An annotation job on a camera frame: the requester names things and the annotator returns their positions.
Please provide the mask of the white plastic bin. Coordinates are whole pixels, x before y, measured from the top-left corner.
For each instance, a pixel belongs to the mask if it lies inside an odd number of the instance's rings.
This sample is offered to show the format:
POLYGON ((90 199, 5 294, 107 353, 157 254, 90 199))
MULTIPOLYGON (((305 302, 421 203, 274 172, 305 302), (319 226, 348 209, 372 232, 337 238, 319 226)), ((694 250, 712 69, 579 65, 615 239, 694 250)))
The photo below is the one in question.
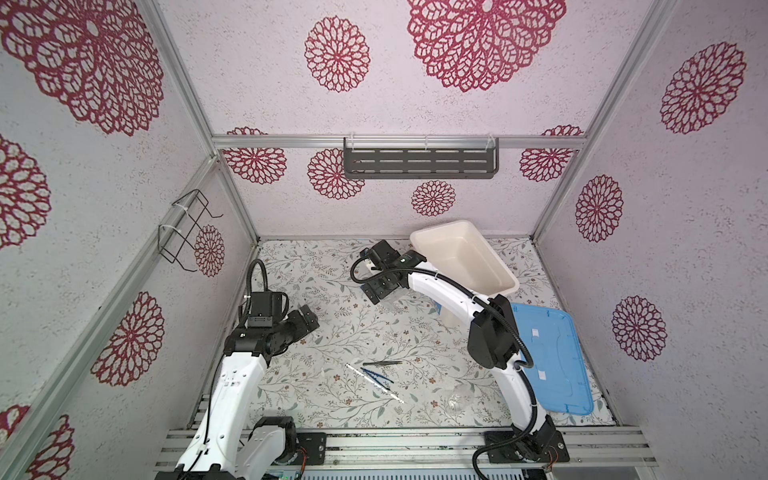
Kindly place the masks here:
POLYGON ((519 290, 517 277, 467 220, 417 230, 409 239, 441 273, 475 292, 509 296, 519 290))

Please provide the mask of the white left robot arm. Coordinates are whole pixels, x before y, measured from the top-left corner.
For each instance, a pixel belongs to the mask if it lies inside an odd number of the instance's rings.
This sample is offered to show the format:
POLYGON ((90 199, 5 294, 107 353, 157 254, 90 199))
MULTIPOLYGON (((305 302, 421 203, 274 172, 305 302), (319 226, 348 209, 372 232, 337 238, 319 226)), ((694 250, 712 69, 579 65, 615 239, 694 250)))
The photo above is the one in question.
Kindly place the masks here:
POLYGON ((225 340, 200 426, 176 466, 157 473, 157 479, 273 479, 269 471, 282 466, 298 467, 301 478, 308 466, 325 463, 327 435, 300 434, 290 416, 262 417, 243 435, 251 397, 271 360, 319 327, 308 306, 278 320, 283 309, 272 305, 269 317, 243 312, 244 324, 225 340))

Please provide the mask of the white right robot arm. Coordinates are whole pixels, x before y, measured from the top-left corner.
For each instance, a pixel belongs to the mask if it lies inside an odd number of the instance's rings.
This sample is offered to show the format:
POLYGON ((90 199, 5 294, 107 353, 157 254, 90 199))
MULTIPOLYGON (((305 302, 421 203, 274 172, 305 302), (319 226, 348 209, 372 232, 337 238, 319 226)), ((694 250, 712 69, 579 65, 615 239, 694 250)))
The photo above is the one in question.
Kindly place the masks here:
POLYGON ((512 419, 508 429, 487 437, 473 452, 476 475, 484 476, 479 464, 483 456, 507 454, 512 462, 542 462, 547 473, 556 463, 570 460, 562 433, 540 405, 527 376, 534 359, 506 296, 476 292, 440 272, 421 253, 401 254, 386 240, 363 249, 349 274, 374 305, 400 288, 410 289, 436 301, 468 327, 466 350, 491 373, 512 419))

